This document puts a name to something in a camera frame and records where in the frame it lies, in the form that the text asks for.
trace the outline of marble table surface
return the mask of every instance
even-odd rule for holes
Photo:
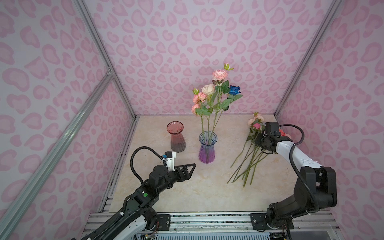
[[[218,136],[215,144],[216,158],[210,164],[200,162],[198,157],[201,146],[198,140],[201,133],[199,117],[140,117],[109,211],[118,211],[125,197],[140,186],[139,180],[133,175],[129,166],[129,160],[135,149],[148,146],[160,155],[165,151],[171,151],[170,134],[166,127],[172,121],[183,123],[182,134],[187,143],[186,149],[177,153],[175,165],[196,163],[196,169],[190,180],[177,182],[173,188],[160,193],[160,199],[153,207],[156,211],[265,211],[270,203],[289,197],[293,194],[297,177],[290,164],[278,154],[268,155],[257,165],[252,185],[249,185],[248,181],[243,188],[241,179],[227,184],[244,158],[241,156],[230,168],[243,148],[249,133],[247,121],[251,117],[252,115],[221,116],[215,129]],[[276,121],[273,115],[264,115],[264,118],[267,122]],[[146,149],[140,150],[134,158],[135,170],[143,180],[147,179],[152,169],[159,164],[162,164],[162,161]]]

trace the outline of artificial flower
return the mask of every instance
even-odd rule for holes
[[[283,130],[279,129],[279,131],[280,131],[280,134],[281,134],[282,136],[285,136],[285,132],[284,132]]]
[[[230,68],[229,63],[224,63],[224,69],[227,71],[233,70],[233,68]]]
[[[259,129],[260,128],[260,123],[255,123],[254,125],[253,125],[253,127],[255,127],[256,129]]]
[[[250,120],[248,120],[248,122],[247,122],[247,124],[249,125],[249,126],[252,126],[253,124],[253,122],[255,121],[255,119],[254,118],[251,118]]]
[[[230,86],[229,89],[230,89],[229,94],[237,95],[240,93],[240,87]]]
[[[225,69],[218,69],[212,73],[214,80],[222,80],[228,76],[228,72]]]
[[[255,119],[258,119],[259,122],[264,122],[264,118],[263,118],[263,116],[261,116],[261,115],[257,115],[257,116],[255,116]]]
[[[221,86],[221,85],[223,84],[223,80],[216,80],[216,78],[214,78],[214,79],[212,80],[212,83],[213,83],[214,85]]]
[[[193,97],[193,103],[198,103],[199,101],[202,101],[202,102],[205,102],[205,99],[207,98],[207,95],[205,95],[204,93],[198,93],[197,95],[195,95]]]
[[[207,96],[212,95],[212,94],[214,94],[214,92],[215,92],[215,85],[213,85],[213,84],[205,85],[205,86],[201,89],[201,91],[202,91],[205,95],[207,95]]]
[[[196,108],[200,108],[200,104],[195,104],[195,105],[192,106],[191,112],[192,112],[193,114],[195,114],[195,115],[197,115],[197,114],[196,114]]]

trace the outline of black cable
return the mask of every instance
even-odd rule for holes
[[[266,230],[266,221],[264,222],[264,229],[262,230],[262,231],[260,231],[260,230],[258,230],[258,229],[256,229],[258,232],[265,232],[265,230]]]
[[[121,211],[122,213],[125,212],[125,209],[127,207],[127,201],[131,198],[131,195],[129,195],[128,197],[126,197],[124,199],[124,203],[122,204],[122,208],[121,208]],[[92,240],[95,240],[95,239],[98,239],[100,236],[104,235],[104,233],[106,233],[113,225],[115,225],[120,219],[122,218],[122,215],[118,214],[118,216],[116,217],[116,219],[108,226],[106,227],[103,231],[101,231],[98,235],[96,235],[96,237],[92,238]]]
[[[287,240],[293,240],[291,237],[291,230],[289,230],[289,227],[287,227],[286,229],[287,229],[287,236],[288,236]]]
[[[140,183],[142,184],[143,183],[143,179],[137,174],[137,172],[135,171],[135,168],[133,167],[133,158],[135,157],[136,153],[138,151],[140,151],[141,149],[148,149],[150,150],[151,152],[153,152],[158,158],[160,158],[161,160],[163,159],[157,152],[155,152],[155,150],[153,150],[152,148],[150,147],[146,147],[146,146],[142,146],[142,147],[139,147],[137,148],[133,153],[132,153],[132,156],[131,156],[131,161],[129,163],[129,165],[131,166],[131,170],[133,172],[133,174],[138,178],[138,180],[140,181]]]
[[[299,145],[300,143],[302,143],[304,141],[305,134],[304,134],[304,131],[300,127],[298,127],[296,125],[293,125],[293,124],[282,124],[282,125],[279,125],[279,127],[284,127],[284,126],[297,128],[301,132],[301,139],[300,139],[300,141],[295,142],[296,145]]]
[[[305,189],[308,191],[309,195],[311,196],[312,202],[314,203],[314,209],[312,211],[307,211],[307,213],[317,212],[319,210],[319,203],[317,202],[314,194],[311,192],[310,188],[308,187],[307,183],[304,181],[303,177],[301,176],[299,170],[297,169],[294,161],[293,161],[293,150],[295,149],[295,145],[292,145],[291,150],[289,151],[289,162],[292,165],[293,170],[295,171],[297,177],[300,179],[301,183],[304,185]]]

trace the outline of loose flower stems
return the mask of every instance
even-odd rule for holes
[[[264,118],[262,116],[258,115],[258,113],[254,113],[254,116],[255,117],[253,119],[248,120],[248,126],[250,126],[250,128],[249,128],[250,133],[247,136],[247,139],[244,143],[244,146],[243,146],[241,153],[235,158],[231,167],[233,167],[233,165],[235,164],[237,159],[243,154],[245,146],[247,145],[248,142],[250,142],[250,146],[249,146],[249,148],[245,154],[243,162],[239,165],[239,167],[232,174],[232,176],[228,180],[227,184],[231,181],[231,179],[232,179],[232,183],[233,183],[241,177],[243,180],[243,187],[245,187],[245,185],[247,184],[248,177],[250,176],[250,171],[253,168],[252,177],[250,178],[250,185],[251,185],[253,182],[253,177],[255,176],[257,164],[259,162],[261,162],[267,156],[267,154],[264,154],[263,152],[259,152],[260,147],[255,144],[255,139],[257,138],[257,136],[261,133],[261,131],[265,127],[264,125],[261,125],[261,123],[264,121]],[[243,166],[245,161],[251,155],[252,155],[252,157],[248,163],[248,166],[246,167],[246,169],[241,174],[239,174],[241,167]]]
[[[244,146],[243,146],[243,150],[241,151],[241,153],[239,155],[237,155],[237,157],[235,158],[235,160],[233,161],[231,167],[233,167],[233,165],[235,164],[236,160],[240,157],[240,155],[244,152],[244,149],[245,149],[245,145],[247,144],[247,141],[245,141],[244,143]]]

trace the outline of robotic arm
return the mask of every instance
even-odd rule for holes
[[[127,240],[144,229],[148,231],[156,229],[157,213],[152,206],[159,200],[159,194],[172,188],[176,182],[189,180],[196,167],[196,164],[175,166],[175,157],[176,152],[166,152],[162,158],[164,165],[154,167],[149,178],[133,194],[125,198],[123,207],[81,240]]]
[[[277,122],[265,123],[263,134],[259,134],[255,140],[255,144],[260,146],[263,152],[267,154],[277,152],[282,155],[298,176],[293,195],[270,204],[267,209],[265,220],[272,229],[283,224],[289,226],[293,218],[334,207],[337,203],[335,171],[331,167],[323,167],[313,161],[296,147],[296,144],[304,139],[304,132],[299,127],[284,124],[296,127],[302,133],[301,140],[293,143],[290,138],[281,136],[280,126]]]
[[[281,126],[298,128],[302,133],[301,140],[293,143],[290,138],[281,136],[279,132]],[[292,219],[317,212],[319,209],[334,207],[337,203],[335,171],[331,167],[323,167],[298,149],[296,144],[300,144],[303,139],[304,132],[299,127],[290,124],[279,126],[277,122],[265,123],[265,130],[255,139],[255,144],[262,148],[262,152],[266,154],[276,152],[282,155],[298,176],[293,195],[280,202],[271,203],[266,215],[262,215],[262,231],[266,230],[266,226],[271,229],[283,225],[291,226]],[[155,153],[163,160],[164,165],[154,167],[149,178],[143,182],[134,171],[132,163],[135,153],[144,148]],[[138,148],[132,155],[131,169],[143,183],[133,194],[126,197],[123,207],[116,214],[81,240],[126,240],[143,230],[149,231],[155,228],[157,213],[152,206],[159,200],[160,192],[173,187],[175,182],[189,180],[196,167],[196,164],[175,166],[175,157],[176,152],[165,152],[161,157],[151,148]],[[291,239],[289,227],[287,234]]]

